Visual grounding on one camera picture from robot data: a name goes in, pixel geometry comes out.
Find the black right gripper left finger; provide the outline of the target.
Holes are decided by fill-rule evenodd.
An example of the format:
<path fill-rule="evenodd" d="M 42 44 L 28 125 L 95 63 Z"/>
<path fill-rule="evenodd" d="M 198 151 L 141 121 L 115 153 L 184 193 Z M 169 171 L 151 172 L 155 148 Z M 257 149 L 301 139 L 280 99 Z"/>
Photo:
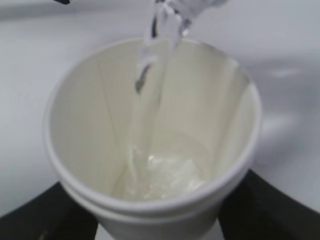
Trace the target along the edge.
<path fill-rule="evenodd" d="M 0 218 L 2 240 L 93 240 L 98 222 L 56 183 Z"/>

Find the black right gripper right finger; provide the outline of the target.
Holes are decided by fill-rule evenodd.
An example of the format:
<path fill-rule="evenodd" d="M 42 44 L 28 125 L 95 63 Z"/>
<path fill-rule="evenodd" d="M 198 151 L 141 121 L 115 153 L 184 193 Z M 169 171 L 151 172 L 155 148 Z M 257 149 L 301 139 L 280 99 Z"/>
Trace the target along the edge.
<path fill-rule="evenodd" d="M 218 215 L 226 240 L 318 240 L 320 215 L 253 171 L 225 199 Z"/>

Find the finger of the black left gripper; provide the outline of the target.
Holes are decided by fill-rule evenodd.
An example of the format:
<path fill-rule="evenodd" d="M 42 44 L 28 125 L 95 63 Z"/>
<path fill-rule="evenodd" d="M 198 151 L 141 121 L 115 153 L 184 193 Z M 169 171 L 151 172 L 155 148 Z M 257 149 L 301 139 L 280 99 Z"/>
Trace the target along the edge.
<path fill-rule="evenodd" d="M 71 3 L 72 0 L 54 0 L 54 1 L 63 5 L 68 5 Z"/>

